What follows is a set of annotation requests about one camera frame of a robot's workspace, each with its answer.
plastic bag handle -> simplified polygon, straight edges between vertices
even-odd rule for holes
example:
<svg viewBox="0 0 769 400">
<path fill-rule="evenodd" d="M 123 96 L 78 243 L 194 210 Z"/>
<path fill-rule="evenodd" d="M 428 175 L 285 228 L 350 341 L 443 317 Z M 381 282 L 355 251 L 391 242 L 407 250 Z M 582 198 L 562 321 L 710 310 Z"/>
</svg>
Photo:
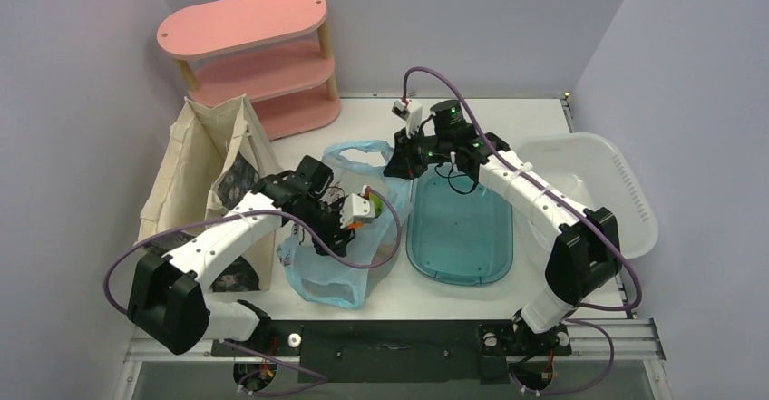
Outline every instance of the plastic bag handle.
<svg viewBox="0 0 769 400">
<path fill-rule="evenodd" d="M 342 156 L 344 151 L 361 151 L 361 152 L 379 152 L 384 158 L 384 162 L 387 163 L 393 157 L 393 147 L 390 143 L 384 140 L 371 140 L 371 141 L 348 141 L 344 143 L 332 144 L 323 151 L 324 156 L 331 157 L 340 163 L 340 167 L 343 167 L 349 171 L 355 171 L 358 173 L 381 173 L 385 170 L 385 166 L 372 166 L 364 162 L 350 161 L 347 157 Z"/>
</svg>

white table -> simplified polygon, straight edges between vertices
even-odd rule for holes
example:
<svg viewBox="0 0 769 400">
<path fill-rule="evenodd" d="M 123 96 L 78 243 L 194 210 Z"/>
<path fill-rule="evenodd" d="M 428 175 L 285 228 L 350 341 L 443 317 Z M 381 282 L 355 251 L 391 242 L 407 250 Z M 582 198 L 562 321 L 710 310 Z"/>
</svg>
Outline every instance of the white table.
<svg viewBox="0 0 769 400">
<path fill-rule="evenodd" d="M 392 144 L 393 135 L 403 122 L 390 113 L 393 98 L 344 99 L 342 113 L 330 125 L 273 142 L 284 169 L 294 169 L 305 155 L 320 159 L 331 143 L 352 140 L 386 140 Z M 424 108 L 441 100 L 421 99 Z M 560 101 L 556 99 L 477 99 L 470 100 L 482 128 L 494 132 L 511 147 L 526 137 L 569 132 Z M 364 154 L 350 156 L 376 163 Z M 282 229 L 279 240 L 288 230 Z M 480 287 L 457 287 L 430 280 L 418 273 L 401 245 L 393 270 L 373 290 L 364 306 L 358 310 L 342 309 L 304 301 L 288 285 L 280 263 L 275 262 L 269 291 L 252 293 L 218 293 L 215 299 L 232 301 L 244 298 L 261 307 L 273 319 L 499 319 L 511 317 L 524 306 L 542 280 L 529 258 L 523 253 L 521 232 L 528 223 L 519 217 L 513 223 L 513 264 L 507 276 L 496 283 Z M 615 281 L 592 293 L 586 301 L 618 306 L 622 299 Z M 580 309 L 574 317 L 616 318 L 617 313 Z"/>
</svg>

wooden leg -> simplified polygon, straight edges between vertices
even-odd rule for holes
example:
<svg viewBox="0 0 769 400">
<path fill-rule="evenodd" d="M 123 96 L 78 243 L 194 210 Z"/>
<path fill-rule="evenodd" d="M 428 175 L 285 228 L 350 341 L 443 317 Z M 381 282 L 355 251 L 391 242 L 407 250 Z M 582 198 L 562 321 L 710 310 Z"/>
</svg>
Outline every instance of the wooden leg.
<svg viewBox="0 0 769 400">
<path fill-rule="evenodd" d="M 317 40 L 320 42 L 320 53 L 323 58 L 331 58 L 334 53 L 331 52 L 331 32 L 328 30 L 328 19 L 317 29 Z"/>
<path fill-rule="evenodd" d="M 192 71 L 190 64 L 176 58 L 173 59 L 173 62 L 176 64 L 176 67 L 179 68 L 181 76 L 184 78 L 184 82 L 187 83 L 187 88 L 190 89 L 191 92 L 199 90 L 200 82 L 198 81 L 198 78 L 195 78 L 195 73 Z"/>
<path fill-rule="evenodd" d="M 339 99 L 339 91 L 336 89 L 336 75 L 331 73 L 331 76 L 326 80 L 326 90 L 328 91 L 328 99 Z"/>
</svg>

shelf tier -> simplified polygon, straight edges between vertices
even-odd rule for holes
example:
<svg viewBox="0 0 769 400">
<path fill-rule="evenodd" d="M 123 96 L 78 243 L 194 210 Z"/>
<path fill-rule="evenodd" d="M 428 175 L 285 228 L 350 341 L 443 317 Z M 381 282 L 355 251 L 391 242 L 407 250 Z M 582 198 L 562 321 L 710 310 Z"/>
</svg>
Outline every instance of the shelf tier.
<svg viewBox="0 0 769 400">
<path fill-rule="evenodd" d="M 334 74 L 334 58 L 323 58 L 315 41 L 296 41 L 213 60 L 195 71 L 200 82 L 190 97 L 209 107 L 247 94 L 252 102 L 301 92 Z"/>
<path fill-rule="evenodd" d="M 326 0 L 219 0 L 167 17 L 158 43 L 171 57 L 200 60 L 310 34 L 326 15 Z"/>
<path fill-rule="evenodd" d="M 328 99 L 326 85 L 254 102 L 254 111 L 270 140 L 326 126 L 342 110 L 342 101 Z"/>
</svg>

fabric bag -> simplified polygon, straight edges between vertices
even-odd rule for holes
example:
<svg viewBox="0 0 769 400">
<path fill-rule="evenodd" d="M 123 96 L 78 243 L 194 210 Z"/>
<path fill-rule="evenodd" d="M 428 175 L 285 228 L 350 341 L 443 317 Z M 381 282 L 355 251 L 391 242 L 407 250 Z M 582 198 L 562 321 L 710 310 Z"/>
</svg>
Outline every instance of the fabric bag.
<svg viewBox="0 0 769 400">
<path fill-rule="evenodd" d="M 165 156 L 141 210 L 139 240 L 179 225 L 224 216 L 261 175 L 278 173 L 275 152 L 246 95 L 209 108 L 185 99 Z M 204 229 L 147 248 L 159 255 Z M 257 242 L 214 281 L 218 291 L 269 289 L 275 236 Z"/>
<path fill-rule="evenodd" d="M 345 151 L 378 154 L 384 162 L 393 155 L 393 148 L 386 141 L 351 141 L 328 147 L 321 161 L 334 171 L 334 180 L 324 200 L 331 202 L 350 193 L 360 193 L 363 186 L 368 185 L 393 204 L 403 226 L 411 209 L 411 182 L 386 178 L 384 166 L 352 161 L 343 156 Z M 395 235 L 393 214 L 383 206 L 382 214 L 373 223 L 356 230 L 355 238 L 347 245 L 345 259 L 357 264 L 386 259 L 392 253 Z M 401 245 L 405 245 L 405 231 Z M 350 268 L 332 257 L 318 255 L 311 238 L 296 225 L 277 253 L 286 269 L 288 283 L 304 300 L 347 308 L 360 308 L 365 297 L 393 268 L 397 258 L 396 255 L 378 268 Z"/>
</svg>

